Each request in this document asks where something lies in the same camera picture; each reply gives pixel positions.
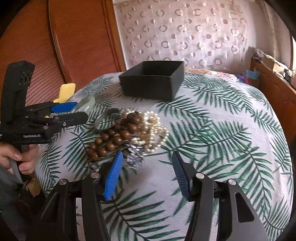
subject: blue gripper pad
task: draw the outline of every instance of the blue gripper pad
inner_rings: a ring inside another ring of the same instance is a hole
[[[182,165],[183,160],[180,154],[177,151],[174,151],[172,154],[172,165],[173,169],[181,189],[182,196],[189,199],[190,189],[189,189],[189,180],[184,170],[184,165]]]
[[[54,113],[63,113],[63,112],[71,111],[76,105],[77,105],[77,102],[61,103],[61,104],[56,104],[52,106],[50,110]]]
[[[119,177],[119,173],[121,172],[122,163],[123,163],[123,154],[120,151],[118,152],[106,179],[106,186],[104,191],[104,198],[106,201],[108,201],[114,193],[116,183]]]

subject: metal screw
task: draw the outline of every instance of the metal screw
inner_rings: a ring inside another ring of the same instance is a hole
[[[202,173],[197,173],[195,175],[198,179],[204,179],[205,178],[205,175],[203,175]]]
[[[228,180],[228,183],[230,184],[230,185],[235,185],[237,182],[235,181],[235,180],[233,180],[233,179],[229,179]]]
[[[99,176],[100,176],[100,174],[97,173],[97,172],[93,172],[93,173],[91,174],[91,177],[92,177],[92,178],[98,178]]]
[[[67,179],[61,179],[61,180],[59,180],[59,184],[60,185],[65,185],[67,183]]]

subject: yellow cloth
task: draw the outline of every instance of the yellow cloth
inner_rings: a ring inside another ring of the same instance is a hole
[[[54,103],[65,103],[75,92],[76,85],[74,83],[63,84],[59,89],[59,97]]]

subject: patterned tablecloth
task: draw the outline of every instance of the patterned tablecloth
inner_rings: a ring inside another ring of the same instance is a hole
[[[44,192],[48,194],[60,178],[81,179],[100,167],[85,152],[96,136],[92,126],[100,113],[110,107],[152,110],[159,113],[170,136],[145,157],[144,166],[122,169],[113,203],[102,205],[111,240],[184,239],[193,204],[181,196],[171,165],[172,150],[212,179],[235,179],[270,240],[275,240],[290,217],[293,176],[283,130],[265,96],[235,80],[187,72],[176,98],[157,102],[124,96],[118,75],[101,76],[71,98],[80,101],[93,95],[96,105],[87,124],[68,127],[51,144],[41,146],[36,174]],[[77,220],[82,241],[80,202]],[[217,204],[215,201],[211,240],[217,232]]]

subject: cardboard box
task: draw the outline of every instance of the cardboard box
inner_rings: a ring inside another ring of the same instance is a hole
[[[184,62],[143,61],[119,80],[126,96],[172,101],[184,80]]]
[[[278,63],[275,62],[274,58],[268,57],[264,55],[263,57],[263,63],[270,68],[272,71],[282,73],[285,68],[283,66],[280,66]]]

